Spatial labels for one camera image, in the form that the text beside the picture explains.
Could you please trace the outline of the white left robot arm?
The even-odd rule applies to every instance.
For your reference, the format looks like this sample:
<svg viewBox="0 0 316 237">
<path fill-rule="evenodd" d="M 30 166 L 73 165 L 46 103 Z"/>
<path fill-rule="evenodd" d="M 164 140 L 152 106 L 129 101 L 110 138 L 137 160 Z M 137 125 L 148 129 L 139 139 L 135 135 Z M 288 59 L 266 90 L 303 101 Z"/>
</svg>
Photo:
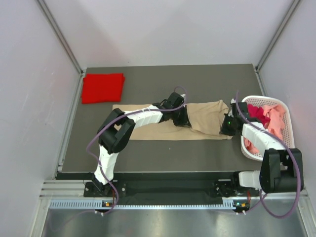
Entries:
<svg viewBox="0 0 316 237">
<path fill-rule="evenodd" d="M 140 127 L 171 120 L 174 126 L 191 127 L 188 119 L 186 95 L 175 91 L 160 103 L 153 103 L 135 111 L 111 111 L 99 127 L 97 137 L 99 158 L 92 182 L 95 190 L 102 196 L 112 190 L 110 181 L 114 178 L 114 167 L 118 154 L 128 144 L 132 132 Z"/>
</svg>

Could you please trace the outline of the beige t shirt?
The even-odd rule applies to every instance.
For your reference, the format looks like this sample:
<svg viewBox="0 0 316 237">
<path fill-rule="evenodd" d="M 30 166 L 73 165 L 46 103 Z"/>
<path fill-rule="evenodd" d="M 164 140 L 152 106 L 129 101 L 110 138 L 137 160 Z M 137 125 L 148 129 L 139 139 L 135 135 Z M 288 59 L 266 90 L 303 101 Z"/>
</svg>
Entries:
<svg viewBox="0 0 316 237">
<path fill-rule="evenodd" d="M 133 130 L 130 140 L 140 141 L 186 141 L 231 140 L 220 134 L 220 128 L 229 107 L 222 101 L 187 104 L 191 128 L 177 127 L 173 121 L 154 123 Z"/>
</svg>

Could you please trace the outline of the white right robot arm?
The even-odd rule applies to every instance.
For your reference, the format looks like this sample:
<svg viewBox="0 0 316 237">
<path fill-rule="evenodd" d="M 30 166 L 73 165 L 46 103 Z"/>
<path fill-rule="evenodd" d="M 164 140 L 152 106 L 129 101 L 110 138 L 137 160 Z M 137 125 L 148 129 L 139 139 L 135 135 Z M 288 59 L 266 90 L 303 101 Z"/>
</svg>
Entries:
<svg viewBox="0 0 316 237">
<path fill-rule="evenodd" d="M 231 110 L 224 114 L 220 133 L 228 136 L 241 135 L 262 156 L 260 170 L 234 173 L 230 188 L 235 195 L 243 195 L 248 188 L 268 194 L 302 191 L 304 180 L 301 151 L 289 148 L 269 133 L 257 118 L 250 116 L 245 102 L 231 100 Z"/>
</svg>

